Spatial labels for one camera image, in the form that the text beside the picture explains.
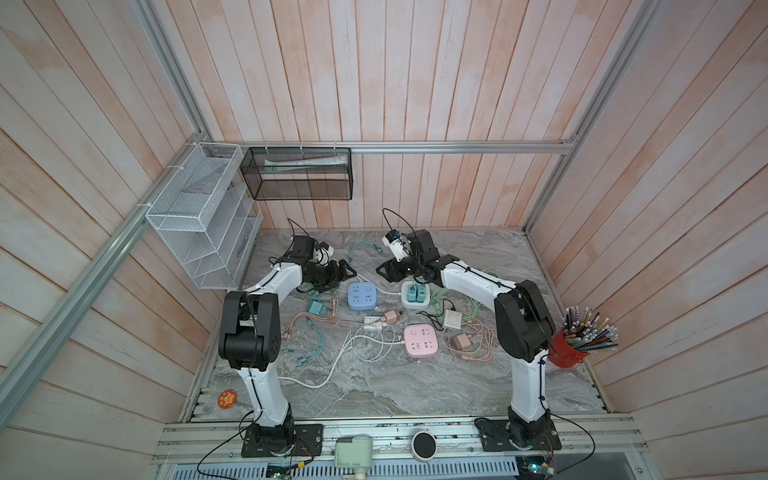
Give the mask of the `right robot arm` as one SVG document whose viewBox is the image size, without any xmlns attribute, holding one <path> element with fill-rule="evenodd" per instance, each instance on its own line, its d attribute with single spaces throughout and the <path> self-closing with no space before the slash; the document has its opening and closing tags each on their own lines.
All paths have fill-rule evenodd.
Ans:
<svg viewBox="0 0 768 480">
<path fill-rule="evenodd" d="M 555 324 L 539 287 L 512 282 L 442 255 L 430 233 L 390 230 L 382 238 L 393 258 L 377 268 L 389 282 L 408 276 L 464 294 L 495 314 L 496 338 L 512 357 L 512 397 L 506 420 L 478 417 L 474 424 L 486 452 L 530 450 L 556 434 L 545 400 L 545 364 Z"/>
</svg>

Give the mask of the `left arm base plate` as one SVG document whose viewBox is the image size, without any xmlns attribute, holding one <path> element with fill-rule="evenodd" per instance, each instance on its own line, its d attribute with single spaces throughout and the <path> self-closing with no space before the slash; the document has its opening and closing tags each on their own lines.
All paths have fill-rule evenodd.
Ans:
<svg viewBox="0 0 768 480">
<path fill-rule="evenodd" d="M 324 426 L 299 424 L 277 427 L 249 426 L 241 449 L 244 458 L 319 456 L 322 451 Z"/>
</svg>

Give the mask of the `beige charger plug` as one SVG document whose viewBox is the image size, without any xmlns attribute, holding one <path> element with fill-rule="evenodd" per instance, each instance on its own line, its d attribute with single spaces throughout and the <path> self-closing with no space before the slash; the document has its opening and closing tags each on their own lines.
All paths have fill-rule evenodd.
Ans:
<svg viewBox="0 0 768 480">
<path fill-rule="evenodd" d="M 451 346 L 460 352 L 467 352 L 471 346 L 471 336 L 460 333 L 451 338 Z"/>
</svg>

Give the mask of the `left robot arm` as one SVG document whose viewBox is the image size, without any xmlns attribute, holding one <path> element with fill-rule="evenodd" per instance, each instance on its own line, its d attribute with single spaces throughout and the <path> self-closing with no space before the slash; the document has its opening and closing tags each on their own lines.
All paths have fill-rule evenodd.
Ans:
<svg viewBox="0 0 768 480">
<path fill-rule="evenodd" d="M 246 385 L 258 435 L 286 443 L 293 441 L 291 407 L 274 367 L 282 343 L 280 304 L 306 282 L 322 292 L 356 276 L 356 270 L 344 260 L 332 260 L 325 265 L 284 261 L 275 264 L 255 285 L 226 294 L 218 355 L 238 372 Z"/>
</svg>

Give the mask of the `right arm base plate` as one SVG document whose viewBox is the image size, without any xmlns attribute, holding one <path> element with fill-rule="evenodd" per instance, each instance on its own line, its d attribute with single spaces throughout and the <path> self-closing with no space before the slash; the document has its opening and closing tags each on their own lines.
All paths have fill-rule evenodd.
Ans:
<svg viewBox="0 0 768 480">
<path fill-rule="evenodd" d="M 554 422 L 546 415 L 534 422 L 479 417 L 474 420 L 474 426 L 485 452 L 557 451 L 562 448 Z"/>
</svg>

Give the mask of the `pink power strip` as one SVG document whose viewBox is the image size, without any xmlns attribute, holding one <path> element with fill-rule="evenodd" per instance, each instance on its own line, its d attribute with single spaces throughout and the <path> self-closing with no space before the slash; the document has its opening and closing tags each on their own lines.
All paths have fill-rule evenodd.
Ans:
<svg viewBox="0 0 768 480">
<path fill-rule="evenodd" d="M 438 352 L 437 333 L 430 324 L 406 326 L 403 341 L 406 355 L 411 359 L 432 358 Z"/>
</svg>

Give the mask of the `white charger plug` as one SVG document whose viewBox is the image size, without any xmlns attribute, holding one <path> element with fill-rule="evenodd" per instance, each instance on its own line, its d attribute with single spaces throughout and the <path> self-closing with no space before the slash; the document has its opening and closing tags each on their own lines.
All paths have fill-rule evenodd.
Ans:
<svg viewBox="0 0 768 480">
<path fill-rule="evenodd" d="M 363 319 L 364 331 L 382 331 L 386 320 L 383 316 L 366 315 Z"/>
</svg>

